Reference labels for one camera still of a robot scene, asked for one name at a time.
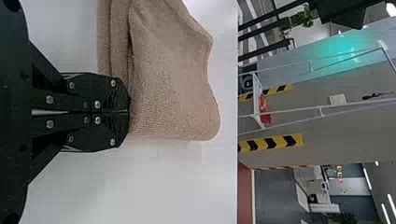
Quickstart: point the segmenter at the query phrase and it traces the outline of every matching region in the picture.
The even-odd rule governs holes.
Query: ceiling light
[[[396,6],[392,3],[387,3],[387,12],[391,17],[396,16]]]
[[[387,220],[388,224],[390,224],[390,220],[389,220],[387,208],[386,208],[385,205],[382,204],[382,203],[381,203],[381,206],[382,206],[382,211],[384,211],[385,219]]]
[[[388,194],[388,199],[389,199],[390,207],[392,207],[393,210],[393,215],[396,217],[395,203],[393,202],[392,196],[390,194]]]
[[[371,186],[371,183],[370,183],[369,176],[367,175],[366,168],[364,168],[363,171],[364,171],[364,175],[366,176],[366,180],[367,180],[367,184],[369,185],[369,189],[373,189]]]

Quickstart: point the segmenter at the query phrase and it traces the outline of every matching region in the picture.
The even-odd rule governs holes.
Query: yellow black hazard stripe
[[[251,93],[247,93],[247,94],[243,94],[243,95],[238,95],[238,101],[239,102],[244,102],[247,100],[251,100],[253,98],[253,92]]]
[[[256,150],[301,147],[303,145],[303,135],[295,133],[240,141],[238,143],[238,152],[247,153]]]
[[[279,86],[279,87],[274,87],[268,90],[264,90],[262,91],[262,94],[264,94],[264,96],[269,96],[269,95],[275,95],[281,92],[285,92],[285,91],[291,91],[292,90],[292,86],[289,85],[283,85],[283,86]],[[253,98],[253,92],[250,93],[246,93],[246,94],[242,94],[238,96],[238,101],[239,102],[244,102],[247,100],[251,100]]]
[[[285,91],[291,91],[292,90],[292,86],[289,85],[283,85],[283,86],[279,86],[276,88],[271,88],[268,90],[264,90],[262,91],[262,94],[264,94],[265,96],[269,96],[269,95],[275,95],[281,92],[285,92]]]
[[[307,167],[315,167],[315,165],[273,166],[273,167],[262,167],[260,169],[255,169],[255,170],[289,170],[289,169],[307,168]]]

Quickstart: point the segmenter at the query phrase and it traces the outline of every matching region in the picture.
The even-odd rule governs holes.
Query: white surface
[[[340,207],[336,203],[311,203],[311,213],[340,213]]]
[[[330,96],[330,104],[331,105],[346,105],[347,98],[344,94]]]
[[[300,188],[300,186],[298,184],[296,184],[296,190],[297,190],[297,201],[298,201],[298,204],[307,213],[309,213],[309,205],[308,205],[308,199],[306,198],[306,194],[303,192],[303,190]]]
[[[97,70],[96,1],[21,0],[31,40],[62,72]],[[30,185],[21,223],[236,223],[236,2],[184,2],[215,40],[209,82],[219,134],[61,153]]]

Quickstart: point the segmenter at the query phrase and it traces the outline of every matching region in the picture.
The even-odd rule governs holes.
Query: bolt
[[[74,142],[74,136],[73,135],[69,136],[69,139],[67,141],[69,141],[69,143],[73,143]]]
[[[69,83],[69,88],[70,88],[70,89],[73,90],[75,87],[76,87],[76,84],[75,84],[74,82],[70,82],[70,83]]]
[[[100,124],[102,120],[100,119],[100,117],[96,117],[95,118],[95,124]]]
[[[53,104],[53,97],[52,96],[47,96],[46,98],[47,104],[52,105]]]
[[[54,126],[54,123],[53,123],[53,120],[47,120],[47,128],[48,129],[52,129],[53,128],[53,126]]]
[[[101,106],[101,105],[100,105],[100,102],[99,102],[99,101],[95,101],[95,108],[96,108],[96,109],[99,109],[100,106]]]
[[[85,117],[85,118],[84,118],[84,123],[90,123],[90,118]]]

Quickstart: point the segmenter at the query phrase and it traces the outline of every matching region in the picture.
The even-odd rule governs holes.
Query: metal frame
[[[0,2],[0,28],[0,222],[17,224],[28,185],[63,148],[121,145],[131,98],[119,78],[61,74],[29,41],[18,0]]]

